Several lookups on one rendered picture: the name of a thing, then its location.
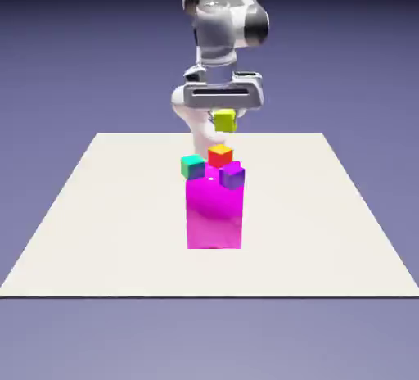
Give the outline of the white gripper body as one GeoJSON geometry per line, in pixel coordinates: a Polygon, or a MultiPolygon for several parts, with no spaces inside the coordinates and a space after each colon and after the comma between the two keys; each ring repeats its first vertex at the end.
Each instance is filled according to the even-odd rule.
{"type": "Polygon", "coordinates": [[[184,104],[197,110],[259,109],[264,95],[258,80],[232,81],[226,84],[185,84],[184,104]]]}

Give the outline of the small yellow-green cube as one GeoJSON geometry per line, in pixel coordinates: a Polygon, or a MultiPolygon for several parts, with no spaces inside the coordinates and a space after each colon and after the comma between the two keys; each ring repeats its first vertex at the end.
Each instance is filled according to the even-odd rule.
{"type": "Polygon", "coordinates": [[[234,109],[219,109],[214,112],[214,128],[217,132],[234,133],[237,130],[237,114],[234,109]]]}

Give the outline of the small red cube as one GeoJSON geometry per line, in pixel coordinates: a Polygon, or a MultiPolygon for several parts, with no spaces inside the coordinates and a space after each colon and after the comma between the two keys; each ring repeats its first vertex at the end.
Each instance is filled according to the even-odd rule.
{"type": "Polygon", "coordinates": [[[232,162],[233,150],[223,144],[218,144],[208,149],[208,163],[215,168],[221,168],[232,162]]]}

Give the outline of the small teal cube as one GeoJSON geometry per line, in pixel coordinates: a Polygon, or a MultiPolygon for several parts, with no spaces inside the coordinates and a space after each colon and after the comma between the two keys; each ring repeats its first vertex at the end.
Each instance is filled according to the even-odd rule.
{"type": "Polygon", "coordinates": [[[205,160],[198,154],[181,158],[181,174],[186,180],[203,178],[205,176],[205,160]]]}

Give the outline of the small purple cube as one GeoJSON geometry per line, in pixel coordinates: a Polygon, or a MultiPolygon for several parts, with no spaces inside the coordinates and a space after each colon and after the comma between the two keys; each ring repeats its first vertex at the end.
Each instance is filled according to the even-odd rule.
{"type": "Polygon", "coordinates": [[[246,170],[240,161],[232,161],[219,169],[219,183],[230,190],[244,186],[246,170]]]}

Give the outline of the large magenta box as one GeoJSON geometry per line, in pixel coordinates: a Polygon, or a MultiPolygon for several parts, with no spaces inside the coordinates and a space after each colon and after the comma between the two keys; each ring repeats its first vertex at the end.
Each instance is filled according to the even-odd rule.
{"type": "Polygon", "coordinates": [[[244,188],[219,183],[219,169],[205,164],[205,176],[186,181],[187,247],[240,249],[244,188]]]}

